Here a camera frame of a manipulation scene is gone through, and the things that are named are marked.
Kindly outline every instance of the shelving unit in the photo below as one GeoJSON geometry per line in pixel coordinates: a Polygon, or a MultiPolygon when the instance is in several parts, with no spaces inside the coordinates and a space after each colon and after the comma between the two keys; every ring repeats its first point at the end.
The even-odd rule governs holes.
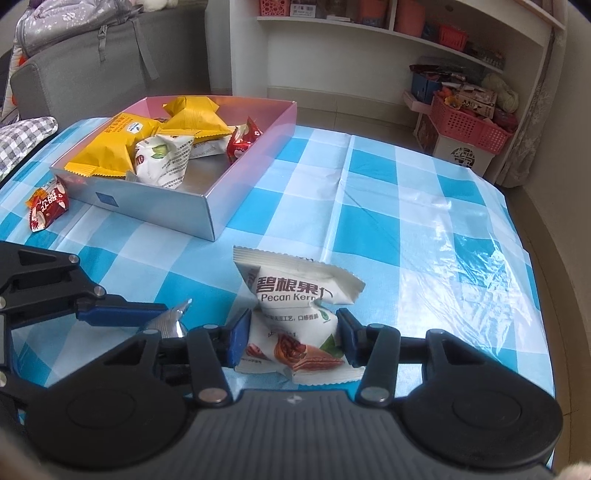
{"type": "Polygon", "coordinates": [[[339,22],[339,21],[332,21],[332,20],[324,20],[322,18],[257,17],[257,19],[259,21],[263,21],[263,22],[305,22],[305,23],[311,23],[311,24],[330,24],[330,25],[338,25],[343,28],[360,28],[362,30],[368,30],[368,31],[376,32],[376,33],[381,33],[384,35],[393,35],[394,37],[406,38],[407,40],[412,40],[412,41],[415,41],[418,43],[422,43],[424,45],[429,45],[431,47],[438,48],[439,50],[453,53],[454,55],[457,55],[458,57],[473,61],[474,63],[477,63],[478,65],[482,65],[482,66],[486,67],[487,69],[492,70],[493,72],[497,72],[500,74],[503,73],[503,70],[493,67],[492,65],[488,64],[487,62],[479,60],[477,58],[474,58],[464,52],[454,50],[453,48],[445,47],[443,45],[440,45],[439,43],[428,41],[428,40],[425,40],[420,37],[413,37],[411,35],[405,35],[403,33],[395,32],[393,30],[386,30],[385,28],[370,27],[368,25],[360,25],[360,24],[353,23],[353,22],[339,22]]]}
{"type": "Polygon", "coordinates": [[[542,7],[539,7],[538,5],[533,3],[531,0],[514,0],[514,1],[517,2],[518,4],[520,4],[522,7],[525,7],[527,10],[532,12],[536,17],[541,18],[542,20],[544,20],[546,23],[552,25],[553,27],[559,28],[561,30],[566,29],[566,27],[561,22],[559,22],[556,18],[554,18],[552,15],[550,15],[542,7]]]}
{"type": "MultiPolygon", "coordinates": [[[[408,66],[422,57],[454,60],[502,75],[519,95],[515,114],[521,119],[543,74],[552,28],[564,28],[566,23],[566,0],[553,1],[554,17],[531,0],[420,0],[429,21],[453,25],[466,31],[475,44],[502,52],[503,70],[452,48],[395,32],[397,0],[390,1],[388,28],[316,18],[261,17],[259,0],[215,3],[224,3],[229,11],[234,95],[273,95],[327,115],[343,113],[411,125],[416,113],[405,104],[404,92],[412,80],[408,66]]],[[[349,17],[355,16],[355,5],[355,0],[349,0],[349,17]]],[[[215,28],[223,23],[221,16],[218,20],[211,22],[215,28]]],[[[519,130],[493,158],[487,180],[496,180],[518,134],[519,130]]]]}

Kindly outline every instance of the green leaf image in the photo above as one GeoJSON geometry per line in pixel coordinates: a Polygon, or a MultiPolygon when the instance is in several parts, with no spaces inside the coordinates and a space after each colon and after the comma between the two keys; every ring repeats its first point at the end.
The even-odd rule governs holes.
{"type": "Polygon", "coordinates": [[[335,337],[330,335],[322,345],[320,345],[320,350],[331,354],[335,358],[341,358],[343,356],[343,351],[336,346],[335,337]]]}
{"type": "Polygon", "coordinates": [[[156,147],[152,147],[152,151],[154,153],[166,155],[168,153],[168,147],[166,145],[157,145],[156,147]]]}

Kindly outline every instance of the plastic tablecloth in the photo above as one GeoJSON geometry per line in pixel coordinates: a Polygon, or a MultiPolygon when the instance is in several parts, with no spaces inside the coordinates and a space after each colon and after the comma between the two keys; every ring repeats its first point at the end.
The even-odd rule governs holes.
{"type": "MultiPolygon", "coordinates": [[[[216,242],[76,200],[46,231],[31,233],[25,200],[51,178],[49,165],[103,121],[63,131],[0,190],[0,239],[77,254],[93,281],[129,301],[171,307],[191,297],[189,328],[223,324],[252,305],[234,245],[333,263],[367,283],[350,306],[362,323],[416,337],[446,329],[554,393],[529,256],[503,195],[467,168],[297,127],[216,242]]],[[[69,316],[12,335],[21,376],[50,385],[133,333],[69,316]]],[[[235,394],[298,388],[280,374],[226,377],[235,394]]],[[[402,365],[397,395],[420,382],[419,365],[402,365]]]]}

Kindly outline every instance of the yellow snack packet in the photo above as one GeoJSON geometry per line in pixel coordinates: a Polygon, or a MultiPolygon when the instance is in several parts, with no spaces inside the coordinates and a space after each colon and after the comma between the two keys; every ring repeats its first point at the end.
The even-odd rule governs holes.
{"type": "Polygon", "coordinates": [[[164,105],[171,119],[158,130],[160,135],[193,135],[194,143],[230,135],[232,130],[216,114],[219,106],[205,96],[180,96],[164,105]]]}
{"type": "Polygon", "coordinates": [[[153,136],[158,127],[157,120],[120,113],[65,169],[84,177],[125,177],[126,171],[134,171],[135,144],[153,136]]]}

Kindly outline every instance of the bag strap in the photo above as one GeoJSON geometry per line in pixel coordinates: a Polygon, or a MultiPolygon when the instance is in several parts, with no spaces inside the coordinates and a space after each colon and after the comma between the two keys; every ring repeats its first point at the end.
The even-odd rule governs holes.
{"type": "MultiPolygon", "coordinates": [[[[156,65],[152,59],[152,55],[150,55],[150,49],[148,48],[148,43],[146,42],[144,33],[142,32],[138,17],[133,17],[130,20],[134,26],[135,41],[138,44],[139,55],[142,57],[146,71],[148,72],[151,80],[158,80],[160,75],[158,74],[158,70],[156,69],[156,65]]],[[[99,59],[101,63],[107,59],[106,42],[108,28],[108,25],[103,25],[99,29],[99,59]]]]}
{"type": "Polygon", "coordinates": [[[99,28],[99,59],[103,63],[107,59],[105,47],[107,45],[107,28],[108,25],[103,25],[99,28]]]}
{"type": "Polygon", "coordinates": [[[156,65],[152,60],[152,55],[150,55],[150,49],[148,48],[148,44],[142,32],[142,28],[139,24],[138,17],[134,17],[131,19],[131,23],[134,26],[135,31],[135,41],[138,43],[139,54],[142,57],[142,61],[148,71],[148,75],[150,76],[151,80],[158,80],[160,75],[158,74],[158,70],[156,69],[156,65]]]}

